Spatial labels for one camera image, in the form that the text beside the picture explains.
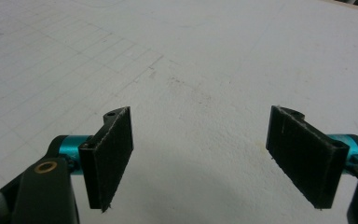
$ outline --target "black object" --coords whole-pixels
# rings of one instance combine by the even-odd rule
[[[346,136],[358,147],[357,135]],[[348,159],[349,146],[330,139],[292,109],[271,108],[267,150],[315,208],[331,208],[344,169],[358,178],[358,154]],[[358,224],[358,185],[347,217]]]
[[[79,147],[79,154],[90,207],[105,211],[133,149],[130,108],[105,114],[103,122],[103,127]],[[79,222],[69,176],[74,162],[60,153],[67,136],[54,138],[40,161],[0,189],[7,208],[4,214],[0,208],[0,223]]]

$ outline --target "blue metallic cylinder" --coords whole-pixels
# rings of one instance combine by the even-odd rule
[[[86,142],[89,137],[89,135],[68,135],[61,143],[59,153],[68,156],[74,163],[72,165],[75,170],[71,173],[71,175],[83,175],[78,147]]]
[[[351,166],[355,165],[351,158],[358,156],[357,143],[347,134],[328,134],[327,136],[330,137],[331,139],[343,142],[350,147],[350,150],[348,151],[348,156],[347,156],[345,166],[351,167]]]

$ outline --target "blue joint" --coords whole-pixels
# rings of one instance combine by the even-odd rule
[[[351,174],[350,171],[347,170],[349,167],[354,167],[358,165],[358,145],[357,143],[347,134],[328,134],[328,137],[331,139],[340,141],[345,143],[350,147],[348,151],[348,156],[345,162],[345,170],[343,171],[344,174]]]
[[[89,135],[68,135],[61,143],[59,154],[65,155],[70,160],[69,166],[73,170],[71,175],[83,175],[78,147],[89,137]]]

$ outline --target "white surface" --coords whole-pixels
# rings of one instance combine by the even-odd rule
[[[358,9],[323,1],[0,1],[0,187],[60,134],[131,106],[135,149],[82,223],[345,223],[356,181],[315,210],[265,150],[269,110],[358,134]]]

